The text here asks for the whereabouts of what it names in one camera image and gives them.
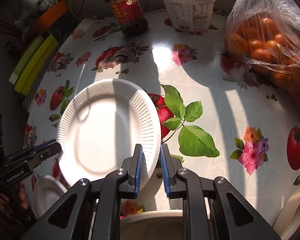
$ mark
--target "white plastic container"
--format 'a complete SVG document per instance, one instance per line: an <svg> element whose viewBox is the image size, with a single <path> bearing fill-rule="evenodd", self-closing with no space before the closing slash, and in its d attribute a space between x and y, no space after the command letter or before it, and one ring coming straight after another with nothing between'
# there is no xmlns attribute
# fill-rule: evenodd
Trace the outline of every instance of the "white plastic container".
<svg viewBox="0 0 300 240"><path fill-rule="evenodd" d="M172 26L183 32L203 32L209 28L216 0L163 0Z"/></svg>

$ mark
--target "paper plate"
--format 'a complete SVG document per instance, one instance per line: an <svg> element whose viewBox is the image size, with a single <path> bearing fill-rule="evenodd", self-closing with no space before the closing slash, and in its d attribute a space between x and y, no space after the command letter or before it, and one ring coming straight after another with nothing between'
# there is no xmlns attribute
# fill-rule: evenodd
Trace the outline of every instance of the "paper plate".
<svg viewBox="0 0 300 240"><path fill-rule="evenodd" d="M295 222L293 222L293 220L296 219L295 215L299 208L300 208L300 187L288 199L286 204L283 206L276 222L274 223L273 229L274 229L274 231L277 232L277 234L281 238L284 235L284 233L287 231L288 227L290 228L289 231L291 231L291 229L292 229L291 226L295 224ZM293 226L294 231L298 228L299 224L297 225L297 227Z"/></svg>
<svg viewBox="0 0 300 240"><path fill-rule="evenodd" d="M291 217L289 223L285 227L281 239L289 240L299 226L300 226L300 205L296 208L294 215Z"/></svg>
<svg viewBox="0 0 300 240"><path fill-rule="evenodd" d="M149 211L120 220L120 239L182 240L182 210Z"/></svg>
<svg viewBox="0 0 300 240"><path fill-rule="evenodd" d="M58 128L61 172L70 186L104 178L143 147L141 188L156 166L161 143L157 110L147 93L122 79L96 82L66 108Z"/></svg>
<svg viewBox="0 0 300 240"><path fill-rule="evenodd" d="M50 175L39 177L34 185L34 205L38 218L66 192L66 188L54 177Z"/></svg>

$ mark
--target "yellow-green book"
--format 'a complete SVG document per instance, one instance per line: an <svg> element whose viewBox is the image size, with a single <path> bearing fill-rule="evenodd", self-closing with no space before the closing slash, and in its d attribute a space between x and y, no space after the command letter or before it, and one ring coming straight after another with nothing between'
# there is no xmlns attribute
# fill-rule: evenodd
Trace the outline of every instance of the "yellow-green book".
<svg viewBox="0 0 300 240"><path fill-rule="evenodd" d="M44 38L39 35L36 37L31 44L26 48L26 51L23 53L21 59L13 70L9 78L9 82L15 84L17 82L18 77L21 75L23 69L27 66L32 56L35 54L39 46L43 43Z"/></svg>
<svg viewBox="0 0 300 240"><path fill-rule="evenodd" d="M42 55L45 53L45 51L50 47L50 45L53 43L55 38L52 35L49 35L49 37L41 44L41 46L37 49L35 54L32 56L31 60L29 60L29 63L25 67L24 71L20 75L19 79L17 80L17 83L14 87L14 90L18 93L21 93L24 85L26 84L26 81L28 77L30 76L32 70L34 69L35 65L38 63Z"/></svg>
<svg viewBox="0 0 300 240"><path fill-rule="evenodd" d="M42 69L45 60L49 57L49 55L54 51L54 49L59 45L59 43L54 40L52 42L52 44L50 45L50 47L44 52L44 54L42 55L42 57L39 59L39 61L37 62L37 64L34 66L32 72L30 73L25 85L23 86L23 89L21 91L21 93L23 95L27 95L35 78L37 77L39 71Z"/></svg>

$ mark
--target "red label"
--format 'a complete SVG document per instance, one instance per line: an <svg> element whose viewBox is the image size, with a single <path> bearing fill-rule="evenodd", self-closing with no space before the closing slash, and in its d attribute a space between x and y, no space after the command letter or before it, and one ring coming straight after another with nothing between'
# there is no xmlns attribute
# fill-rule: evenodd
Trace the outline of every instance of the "red label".
<svg viewBox="0 0 300 240"><path fill-rule="evenodd" d="M138 1L131 5L121 1L110 6L119 23L132 22L143 15Z"/></svg>

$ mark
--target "sauce jar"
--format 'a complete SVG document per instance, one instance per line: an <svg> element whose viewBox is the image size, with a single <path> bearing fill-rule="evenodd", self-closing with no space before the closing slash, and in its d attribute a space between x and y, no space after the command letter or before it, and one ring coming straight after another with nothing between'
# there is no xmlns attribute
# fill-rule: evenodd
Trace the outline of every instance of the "sauce jar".
<svg viewBox="0 0 300 240"><path fill-rule="evenodd" d="M138 0L105 0L120 24L126 36L137 36L148 29L148 21L144 17Z"/></svg>

